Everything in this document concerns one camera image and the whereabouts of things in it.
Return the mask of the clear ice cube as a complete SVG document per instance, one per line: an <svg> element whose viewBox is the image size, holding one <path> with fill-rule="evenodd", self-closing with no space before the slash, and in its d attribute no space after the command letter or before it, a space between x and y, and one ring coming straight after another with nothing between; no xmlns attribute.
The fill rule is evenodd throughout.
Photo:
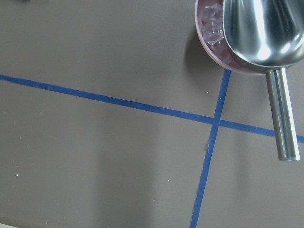
<svg viewBox="0 0 304 228"><path fill-rule="evenodd" d="M209 45L215 45L224 38L223 23L218 19L209 19L202 26L202 36Z"/></svg>
<svg viewBox="0 0 304 228"><path fill-rule="evenodd" d="M202 22L207 23L212 20L221 23L223 21L223 6L219 4L213 4L206 6L203 10Z"/></svg>

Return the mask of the pink bowl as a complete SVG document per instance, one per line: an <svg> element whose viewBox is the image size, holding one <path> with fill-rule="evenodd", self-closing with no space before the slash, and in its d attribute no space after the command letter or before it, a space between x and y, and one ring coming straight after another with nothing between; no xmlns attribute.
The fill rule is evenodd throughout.
<svg viewBox="0 0 304 228"><path fill-rule="evenodd" d="M221 0L197 0L195 1L195 25L196 25L196 31L199 37L199 40L206 51L206 53L211 57L212 60L214 60L217 64L220 66L231 70L233 72L241 73L241 74L247 74L252 76L258 76L259 73L254 73L252 71L246 70L242 68L232 57L232 55L229 52L228 45L225 41L225 38L223 38L219 43L215 45L209 45L207 44L202 36L202 26L204 23L201 21L203 16L203 10L206 6L210 6L213 4L219 4L223 6L223 1Z"/></svg>

